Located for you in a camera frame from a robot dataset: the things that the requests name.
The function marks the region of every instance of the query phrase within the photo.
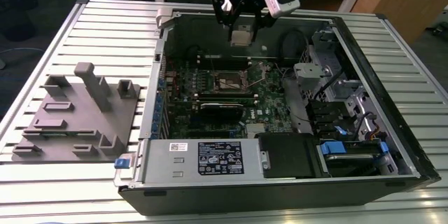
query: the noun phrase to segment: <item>motherboard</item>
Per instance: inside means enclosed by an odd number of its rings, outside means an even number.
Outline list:
[[[287,70],[267,60],[227,62],[227,67],[219,59],[203,61],[174,60],[167,66],[170,138],[254,138],[262,132],[291,132],[282,84]]]

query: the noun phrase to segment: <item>aluminum slotted table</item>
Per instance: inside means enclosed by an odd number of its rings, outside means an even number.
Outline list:
[[[33,121],[47,91],[49,74],[71,82],[79,61],[97,65],[109,83],[121,79],[149,87],[161,31],[162,7],[211,10],[209,5],[82,0],[75,5],[26,86],[0,124],[0,223],[447,223],[448,220],[448,95],[393,28],[371,14],[299,11],[341,16],[413,128],[443,180],[426,189],[393,194],[358,207],[243,212],[222,215],[145,217],[122,199],[114,186],[114,164],[25,164],[11,161],[22,130]],[[138,147],[146,90],[134,118],[129,152]],[[131,178],[127,170],[122,177]]]

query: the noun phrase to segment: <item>power supply label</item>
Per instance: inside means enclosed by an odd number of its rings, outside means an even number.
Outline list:
[[[201,175],[245,174],[242,142],[199,143]]]

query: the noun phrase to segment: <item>black plastic cover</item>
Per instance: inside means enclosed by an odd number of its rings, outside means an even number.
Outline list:
[[[310,133],[259,133],[261,150],[269,152],[271,168],[266,178],[323,178],[317,146],[319,139]]]

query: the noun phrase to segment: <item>gray plastic block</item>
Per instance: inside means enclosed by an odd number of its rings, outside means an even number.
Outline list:
[[[65,129],[67,122],[65,119],[37,119],[34,126],[39,129]]]
[[[74,144],[73,152],[79,157],[90,157],[99,154],[93,144]]]
[[[93,63],[79,62],[75,67],[75,75],[83,79],[86,89],[90,92],[98,107],[103,112],[106,112],[111,110],[111,103],[107,100],[107,93],[105,92],[101,83],[98,82],[94,69],[95,65]]]
[[[131,80],[119,81],[118,91],[122,99],[137,99],[138,97]]]
[[[42,149],[37,145],[17,146],[13,149],[14,153],[22,157],[37,157],[41,155]]]
[[[23,131],[25,138],[13,151],[14,161],[114,162],[127,150],[141,86],[130,80],[121,82],[122,86],[107,84],[106,79],[91,72],[93,66],[89,63],[82,64],[82,70],[78,68],[89,79],[87,84],[71,84],[65,82],[65,77],[50,77],[47,83],[62,92],[46,96],[33,123]],[[101,110],[91,95],[95,85],[110,104],[109,111]]]
[[[50,76],[43,87],[53,97],[65,97],[63,88],[70,87],[70,82],[65,76]]]
[[[98,77],[98,80],[99,80],[99,84],[101,84],[102,90],[103,90],[106,96],[109,97],[111,95],[111,88],[110,88],[110,85],[106,82],[105,76]]]
[[[106,155],[121,155],[125,151],[125,145],[121,141],[119,136],[115,136],[111,142],[110,139],[107,139],[106,135],[103,135],[99,149]]]
[[[51,111],[69,111],[74,110],[75,106],[71,102],[49,102],[45,104],[45,110]]]

